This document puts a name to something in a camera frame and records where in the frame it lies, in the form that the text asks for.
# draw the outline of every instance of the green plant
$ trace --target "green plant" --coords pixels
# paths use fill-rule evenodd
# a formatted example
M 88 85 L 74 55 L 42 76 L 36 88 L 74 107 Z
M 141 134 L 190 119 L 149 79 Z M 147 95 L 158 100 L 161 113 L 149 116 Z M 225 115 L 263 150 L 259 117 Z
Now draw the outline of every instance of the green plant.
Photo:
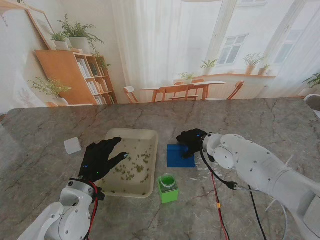
M 99 54 L 98 51 L 95 52 L 95 54 L 93 54 L 97 59 L 97 63 L 99 65 L 99 67 L 102 67 L 104 69 L 108 69 L 109 66 L 111 66 L 111 64 L 106 63 L 105 59 Z
M 90 46 L 93 48 L 95 53 L 98 53 L 97 48 L 95 47 L 96 42 L 105 44 L 101 39 L 96 35 L 88 33 L 88 29 L 95 29 L 96 27 L 92 24 L 81 25 L 81 23 L 76 22 L 75 25 L 71 25 L 68 19 L 68 14 L 64 16 L 64 21 L 58 20 L 62 23 L 63 35 L 67 38 L 87 38 Z
M 245 56 L 243 60 L 245 61 L 245 64 L 249 66 L 255 66 L 258 63 L 260 63 L 264 59 L 264 56 L 261 56 L 260 53 L 251 53 Z
M 184 80 L 191 80 L 194 77 L 194 73 L 187 73 L 187 72 L 183 72 L 183 73 L 179 73 L 179 76 L 181 76 L 182 79 Z
M 310 88 L 313 88 L 316 85 L 320 84 L 320 72 L 313 74 L 312 77 L 309 77 L 308 79 L 303 81 L 304 83 L 307 82 L 310 86 Z
M 51 34 L 51 40 L 58 41 L 58 42 L 65 42 L 66 37 L 65 35 L 60 31 L 54 34 Z
M 42 77 L 36 77 L 36 80 L 28 82 L 32 83 L 33 89 L 38 89 L 41 92 L 44 92 L 46 95 L 49 96 L 55 96 L 57 97 L 59 93 L 61 92 L 67 92 L 71 90 L 72 88 L 69 86 L 64 86 L 61 82 L 58 80 L 52 80 L 52 79 L 43 79 Z
M 206 61 L 202 61 L 203 62 L 203 65 L 200 67 L 200 68 L 214 68 L 215 67 L 215 65 L 216 65 L 216 61 L 218 61 L 218 59 L 216 59 L 216 60 L 213 60 L 213 61 L 210 61 L 210 59 L 209 59 L 209 61 L 208 62 L 206 62 Z

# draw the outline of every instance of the gray marble table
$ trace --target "gray marble table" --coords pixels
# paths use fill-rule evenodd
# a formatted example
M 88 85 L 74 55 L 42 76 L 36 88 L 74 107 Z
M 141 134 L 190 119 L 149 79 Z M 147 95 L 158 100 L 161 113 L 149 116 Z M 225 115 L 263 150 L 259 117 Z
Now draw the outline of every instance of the gray marble table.
M 150 129 L 159 134 L 156 177 L 174 173 L 180 194 L 161 204 L 158 187 L 144 199 L 106 197 L 92 240 L 223 240 L 210 172 L 196 154 L 196 168 L 167 168 L 167 144 L 182 131 L 239 134 L 276 154 L 290 167 L 320 182 L 320 122 L 298 98 L 166 102 L 114 106 L 15 109 L 0 124 L 0 240 L 16 240 L 77 176 L 92 142 L 112 128 Z M 68 155 L 64 141 L 78 137 L 83 150 Z M 226 180 L 243 184 L 234 171 L 215 165 Z M 231 240 L 260 240 L 250 195 L 217 184 Z M 282 239 L 285 218 L 271 198 L 255 193 L 268 240 Z M 289 214 L 288 240 L 301 235 Z

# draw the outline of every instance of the blue sponge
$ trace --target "blue sponge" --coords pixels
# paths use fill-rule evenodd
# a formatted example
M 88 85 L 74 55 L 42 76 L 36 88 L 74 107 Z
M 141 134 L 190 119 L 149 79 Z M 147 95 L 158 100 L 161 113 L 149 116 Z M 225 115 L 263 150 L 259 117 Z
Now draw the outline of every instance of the blue sponge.
M 195 168 L 195 156 L 183 158 L 182 155 L 188 151 L 186 145 L 168 144 L 167 166 L 168 168 Z

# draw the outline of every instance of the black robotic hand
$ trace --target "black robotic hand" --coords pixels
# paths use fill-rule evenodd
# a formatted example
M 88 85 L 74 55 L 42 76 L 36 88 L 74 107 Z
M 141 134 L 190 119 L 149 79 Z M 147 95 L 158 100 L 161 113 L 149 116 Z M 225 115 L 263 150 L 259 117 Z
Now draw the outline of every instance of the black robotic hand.
M 183 158 L 190 158 L 196 152 L 199 152 L 202 148 L 203 139 L 208 135 L 205 131 L 200 129 L 192 129 L 189 131 L 183 131 L 176 137 L 180 144 L 184 144 L 188 147 L 188 151 L 183 155 Z
M 126 159 L 128 153 L 122 152 L 108 160 L 109 155 L 121 140 L 121 137 L 115 137 L 109 140 L 102 140 L 98 144 L 90 144 L 86 148 L 79 176 L 83 176 L 85 181 L 96 182 L 106 176 L 118 163 Z

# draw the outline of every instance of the sheer curtain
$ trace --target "sheer curtain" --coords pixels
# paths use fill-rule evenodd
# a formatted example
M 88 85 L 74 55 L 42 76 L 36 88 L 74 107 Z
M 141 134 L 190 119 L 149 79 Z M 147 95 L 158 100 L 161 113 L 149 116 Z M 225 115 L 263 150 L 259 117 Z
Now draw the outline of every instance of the sheer curtain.
M 292 97 L 308 88 L 303 81 L 320 72 L 320 8 L 284 62 L 265 98 Z
M 137 90 L 172 85 L 178 73 L 199 69 L 220 6 L 221 2 L 113 0 L 126 85 Z M 143 102 L 151 98 L 149 92 L 136 92 Z

